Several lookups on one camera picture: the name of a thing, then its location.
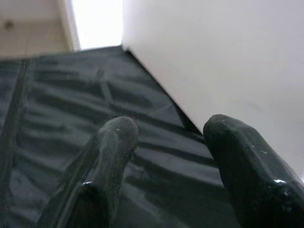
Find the black cloth table cover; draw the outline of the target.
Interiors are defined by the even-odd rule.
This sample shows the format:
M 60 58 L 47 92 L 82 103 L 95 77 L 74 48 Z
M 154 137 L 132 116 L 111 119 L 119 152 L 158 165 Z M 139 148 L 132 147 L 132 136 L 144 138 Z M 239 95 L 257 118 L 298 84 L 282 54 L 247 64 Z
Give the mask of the black cloth table cover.
M 0 59 L 0 228 L 37 228 L 108 120 L 138 126 L 113 228 L 240 228 L 204 138 L 120 47 Z

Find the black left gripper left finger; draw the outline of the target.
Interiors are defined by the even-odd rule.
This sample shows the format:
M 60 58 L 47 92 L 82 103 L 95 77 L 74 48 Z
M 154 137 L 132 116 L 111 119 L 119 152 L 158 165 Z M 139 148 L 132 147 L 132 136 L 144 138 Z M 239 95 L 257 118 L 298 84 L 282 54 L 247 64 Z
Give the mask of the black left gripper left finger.
M 101 126 L 68 166 L 37 228 L 112 228 L 137 141 L 138 127 L 130 117 Z

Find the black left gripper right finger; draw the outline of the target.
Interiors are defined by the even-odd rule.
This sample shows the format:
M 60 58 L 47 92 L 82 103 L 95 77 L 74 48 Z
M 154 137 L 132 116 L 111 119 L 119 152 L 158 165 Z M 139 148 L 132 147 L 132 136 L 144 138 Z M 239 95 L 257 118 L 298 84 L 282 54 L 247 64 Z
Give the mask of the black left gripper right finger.
M 242 228 L 304 228 L 304 183 L 255 128 L 216 114 L 203 135 Z

